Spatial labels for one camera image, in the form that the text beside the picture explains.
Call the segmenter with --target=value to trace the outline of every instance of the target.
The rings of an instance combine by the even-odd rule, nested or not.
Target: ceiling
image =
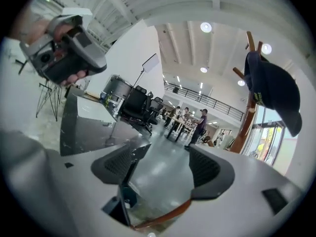
[[[212,87],[229,83],[234,91],[246,96],[246,87],[237,85],[239,78],[232,72],[233,67],[242,70],[244,66],[247,54],[245,31],[213,22],[212,19],[217,18],[230,25],[242,25],[246,21],[244,16],[248,16],[253,22],[260,24],[248,25],[247,29],[251,28],[255,32],[263,25],[270,27],[278,31],[281,39],[282,36],[286,36],[297,47],[304,47],[302,53],[306,54],[309,48],[306,42],[308,31],[300,20],[295,20],[291,5],[281,0],[269,1],[266,3],[266,0],[37,0],[34,7],[49,9],[49,16],[58,15],[63,7],[89,8],[93,13],[93,20],[88,32],[104,52],[107,52],[113,42],[139,19],[153,18],[151,24],[155,25],[158,32],[164,73],[169,74],[171,78],[179,76],[184,83],[187,82],[182,86],[194,91],[200,82],[204,83],[205,91],[207,88],[208,91]],[[203,14],[205,11],[213,12],[213,16],[207,17]],[[162,15],[171,12],[173,16],[169,17],[168,21],[159,20]],[[211,33],[201,31],[202,21],[180,19],[188,20],[195,15],[201,17],[200,12],[203,12],[202,17],[211,24]],[[222,12],[221,17],[217,16],[219,12]],[[225,15],[229,15],[229,21],[223,19]],[[300,32],[300,35],[294,34],[294,31]],[[269,39],[254,36],[255,43],[259,40],[271,43],[273,51],[267,58],[287,70],[293,64],[286,51],[287,46],[283,45],[284,49],[280,49],[280,46],[275,47],[273,42],[276,36],[272,37],[275,32],[262,32],[263,35],[269,36]],[[201,73],[201,67],[209,67],[208,73]]]
[[[165,76],[168,74],[168,78],[174,77],[173,84],[177,82],[176,76],[191,80],[192,83],[184,83],[182,86],[194,91],[199,91],[197,84],[203,82],[203,94],[206,95],[213,86],[231,83],[235,91],[246,96],[247,87],[238,86],[240,78],[233,72],[233,67],[241,71],[244,69],[248,53],[245,49],[246,31],[209,22],[212,31],[205,33],[200,28],[201,23],[186,21],[156,26]],[[257,36],[253,38],[256,44],[259,41],[265,42]],[[286,68],[291,62],[288,56],[278,49],[273,49],[272,53],[265,57],[282,68]],[[202,73],[201,67],[208,67],[208,72]]]
[[[173,107],[173,106],[176,107],[179,105],[179,100],[176,100],[172,97],[165,95],[165,96],[163,96],[162,99],[163,99],[163,103],[165,105],[170,106],[170,107]],[[187,103],[183,103],[181,108],[186,108],[186,107],[189,108],[189,111],[191,114],[194,112],[195,117],[199,118],[201,116],[201,112],[200,112],[199,108],[194,107],[192,105],[189,105]],[[228,123],[228,122],[226,122],[226,121],[224,121],[224,120],[222,120],[222,119],[220,119],[220,118],[218,118],[210,113],[207,114],[207,122],[208,123],[217,122],[216,126],[219,126],[219,127],[234,127],[231,123]]]

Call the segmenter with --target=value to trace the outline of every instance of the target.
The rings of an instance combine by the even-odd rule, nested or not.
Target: shirt
[[[197,130],[199,130],[200,132],[202,132],[205,129],[206,122],[207,122],[207,116],[203,115],[203,116],[201,116],[201,119],[203,119],[202,122],[197,125]]]

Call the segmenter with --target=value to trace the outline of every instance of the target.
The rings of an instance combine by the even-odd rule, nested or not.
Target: person
[[[189,108],[186,107],[184,110],[181,111],[178,119],[182,119],[182,120],[186,120],[186,114],[189,113]],[[174,128],[174,131],[177,131],[178,127],[179,127],[180,123],[177,122]]]
[[[167,111],[166,108],[164,108],[164,109],[162,110],[162,117],[164,117],[164,114],[166,113],[166,111]]]
[[[186,114],[189,113],[189,108],[186,107],[184,110],[182,110],[180,117],[182,117],[182,119],[186,119]]]
[[[190,143],[187,146],[184,146],[186,149],[190,148],[190,144],[195,144],[197,142],[200,134],[205,129],[205,126],[207,123],[207,109],[203,109],[201,118],[199,120],[192,121],[192,123],[197,124],[197,127],[192,135],[192,139],[191,139]]]
[[[171,119],[176,115],[176,112],[180,109],[180,106],[177,106],[176,108],[173,108],[172,111],[169,114],[169,117],[167,117],[166,123],[164,125],[165,128],[167,128],[171,122]]]
[[[218,140],[219,140],[219,144],[218,144],[218,145],[221,144],[221,142],[223,141],[223,136],[224,136],[224,133],[222,132],[220,135],[218,135],[218,136],[216,137],[216,140],[214,141],[214,145],[215,145],[215,146],[217,145],[217,141],[218,141]]]

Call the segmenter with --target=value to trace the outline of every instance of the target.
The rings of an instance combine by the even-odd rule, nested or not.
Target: window
[[[231,130],[224,130],[224,129],[222,129],[221,130],[221,132],[220,132],[220,134],[224,134],[224,135],[230,135],[231,133],[232,133],[232,131]]]

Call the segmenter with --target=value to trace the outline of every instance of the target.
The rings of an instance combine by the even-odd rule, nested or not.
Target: black desk surface
[[[60,130],[60,155],[70,156],[129,143],[133,158],[143,158],[151,143],[123,118],[109,124],[78,116],[77,97],[83,95],[82,90],[72,87],[67,96]]]

